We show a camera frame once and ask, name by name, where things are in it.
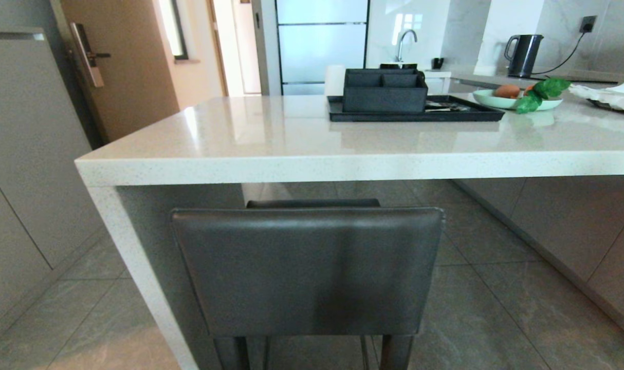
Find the chrome faucet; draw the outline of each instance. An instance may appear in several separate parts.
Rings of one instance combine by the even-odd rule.
[[[403,46],[403,38],[406,37],[406,35],[408,35],[408,32],[412,32],[413,33],[413,37],[415,38],[415,42],[417,42],[417,33],[415,33],[415,31],[413,31],[413,30],[406,30],[404,33],[402,33],[401,37],[399,38],[399,46],[398,46],[399,51],[396,54],[396,58],[394,58],[394,61],[396,61],[396,62],[403,62],[403,59],[401,59],[401,47]]]

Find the white cloth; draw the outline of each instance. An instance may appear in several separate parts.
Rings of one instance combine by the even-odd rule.
[[[568,91],[580,98],[609,104],[612,108],[624,110],[624,84],[605,89],[591,89],[582,85],[570,85]]]

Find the gray floor tile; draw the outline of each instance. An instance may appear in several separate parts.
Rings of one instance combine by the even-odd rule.
[[[624,332],[549,264],[475,268],[552,368],[624,368]]]
[[[49,366],[75,368],[179,368],[133,281],[115,281]]]
[[[260,200],[336,199],[332,182],[273,182],[265,183]]]
[[[376,369],[371,341],[369,368]],[[363,370],[360,337],[272,337],[269,370]]]
[[[61,280],[116,279],[124,270],[124,262],[109,235],[101,238],[70,269]]]
[[[447,203],[474,203],[474,199],[463,192],[451,180],[404,180],[424,206],[436,206]]]
[[[122,274],[120,274],[120,277],[118,279],[131,279],[132,276],[131,274],[129,274],[129,270],[125,269]]]
[[[442,233],[437,249],[436,266],[445,265],[467,265],[467,260],[458,252],[446,234]]]
[[[380,358],[380,337],[374,337]],[[470,266],[436,267],[410,370],[547,369]]]
[[[445,204],[446,234],[470,263],[541,261],[542,257],[479,205]]]
[[[113,281],[58,281],[0,339],[0,370],[46,368]]]
[[[413,192],[402,181],[336,182],[342,199],[376,198],[383,207],[420,206]]]

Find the black kettle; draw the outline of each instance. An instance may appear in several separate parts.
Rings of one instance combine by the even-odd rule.
[[[504,57],[511,61],[511,64],[509,64],[510,77],[531,76],[531,70],[534,67],[536,54],[538,54],[538,47],[540,47],[540,40],[542,39],[543,35],[511,36],[506,44],[506,49],[504,49]],[[517,40],[516,48],[513,50],[513,55],[509,56],[509,49],[513,40]]]

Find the power cord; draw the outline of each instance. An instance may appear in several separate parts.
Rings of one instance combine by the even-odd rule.
[[[573,56],[573,54],[575,54],[575,51],[577,51],[577,47],[579,46],[579,42],[582,41],[582,37],[584,37],[586,33],[583,32],[582,36],[580,36],[579,40],[577,40],[577,45],[575,45],[575,49],[573,49],[573,52],[570,53],[570,55],[568,55],[568,57],[565,59],[565,61],[563,61],[563,63],[561,63],[560,65],[557,65],[556,67],[550,69],[550,70],[546,70],[545,72],[536,72],[536,73],[531,73],[531,75],[544,75],[545,73],[551,72],[557,68],[559,68],[562,65],[565,65],[565,63]]]

